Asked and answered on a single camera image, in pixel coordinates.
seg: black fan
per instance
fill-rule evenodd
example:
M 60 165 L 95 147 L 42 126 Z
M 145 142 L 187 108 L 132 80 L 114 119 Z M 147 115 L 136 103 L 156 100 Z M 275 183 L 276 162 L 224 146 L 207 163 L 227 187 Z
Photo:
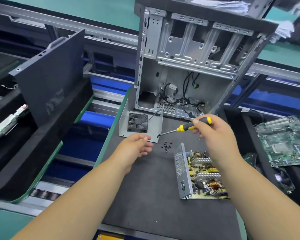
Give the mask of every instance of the black fan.
M 280 183 L 281 189 L 285 194 L 290 194 L 295 186 L 292 183 L 287 171 L 284 168 L 273 168 L 274 175 Z
M 148 115 L 141 113 L 130 113 L 128 131 L 136 133 L 148 132 Z

